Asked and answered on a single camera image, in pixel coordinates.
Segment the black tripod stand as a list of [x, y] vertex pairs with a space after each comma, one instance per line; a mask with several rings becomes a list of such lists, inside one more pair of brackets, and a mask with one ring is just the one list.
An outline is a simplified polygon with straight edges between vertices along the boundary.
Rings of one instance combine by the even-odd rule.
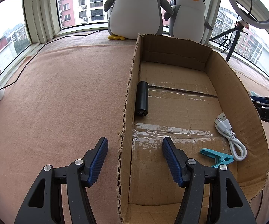
[[209, 41], [215, 42], [217, 39], [224, 38], [224, 41], [221, 43], [220, 46], [224, 47], [223, 52], [226, 50], [228, 51], [228, 55], [226, 57], [226, 61], [228, 62], [232, 53], [235, 50], [235, 47], [237, 45], [237, 42], [239, 40], [239, 37], [241, 33], [246, 33], [243, 31], [244, 28], [249, 28], [249, 24], [247, 24], [245, 21], [240, 20], [236, 23], [234, 28], [231, 28], [217, 36], [212, 37]]

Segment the teal clothes peg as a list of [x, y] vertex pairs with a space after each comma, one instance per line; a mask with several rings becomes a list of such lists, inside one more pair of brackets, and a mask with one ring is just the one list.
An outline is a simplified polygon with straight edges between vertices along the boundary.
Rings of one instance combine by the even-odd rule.
[[212, 166], [213, 168], [218, 168], [220, 165], [228, 165], [234, 162], [234, 157], [232, 155], [211, 150], [208, 148], [202, 148], [200, 150], [200, 153], [214, 159], [215, 164]]

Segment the large plush penguin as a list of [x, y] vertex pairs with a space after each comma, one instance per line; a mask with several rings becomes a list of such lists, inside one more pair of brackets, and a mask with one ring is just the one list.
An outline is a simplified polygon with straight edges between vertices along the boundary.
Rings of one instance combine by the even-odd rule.
[[174, 11], [167, 0], [106, 0], [104, 10], [111, 10], [108, 39], [136, 39], [139, 34], [162, 34], [161, 10]]

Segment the black cylindrical device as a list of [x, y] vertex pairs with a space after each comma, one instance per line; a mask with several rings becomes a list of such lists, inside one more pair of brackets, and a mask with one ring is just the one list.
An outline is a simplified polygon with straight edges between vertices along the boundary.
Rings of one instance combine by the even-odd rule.
[[148, 83], [140, 81], [137, 84], [137, 93], [135, 99], [136, 117], [144, 117], [148, 114]]

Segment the open cardboard box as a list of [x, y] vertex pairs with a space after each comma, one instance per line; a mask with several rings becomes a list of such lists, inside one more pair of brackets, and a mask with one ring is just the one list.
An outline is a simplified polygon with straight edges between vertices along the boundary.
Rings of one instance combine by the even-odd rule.
[[[135, 115], [137, 84], [146, 81], [148, 114]], [[168, 136], [201, 164], [208, 148], [229, 153], [214, 121], [224, 113], [247, 156], [230, 170], [248, 200], [264, 188], [269, 171], [265, 132], [248, 92], [225, 59], [208, 46], [161, 35], [139, 35], [126, 91], [119, 150], [117, 204], [122, 223], [173, 223], [183, 189], [162, 153]]]

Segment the small plush penguin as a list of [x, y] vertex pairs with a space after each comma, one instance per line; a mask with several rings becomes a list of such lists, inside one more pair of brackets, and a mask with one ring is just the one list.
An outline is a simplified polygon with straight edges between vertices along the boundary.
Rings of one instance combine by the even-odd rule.
[[169, 21], [171, 37], [201, 42], [206, 29], [213, 30], [205, 19], [203, 0], [174, 0], [174, 13], [164, 13], [164, 20]]

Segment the pink floor blanket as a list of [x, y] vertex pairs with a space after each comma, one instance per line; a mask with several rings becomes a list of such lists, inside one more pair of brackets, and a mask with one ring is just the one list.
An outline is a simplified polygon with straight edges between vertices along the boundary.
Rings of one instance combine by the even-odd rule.
[[[117, 204], [126, 91], [137, 41], [103, 32], [55, 41], [36, 55], [0, 101], [0, 219], [14, 223], [42, 168], [67, 166], [109, 142], [97, 182], [87, 190], [97, 223], [122, 223]], [[268, 144], [269, 125], [262, 123]], [[269, 171], [252, 200], [258, 223], [269, 219]]]

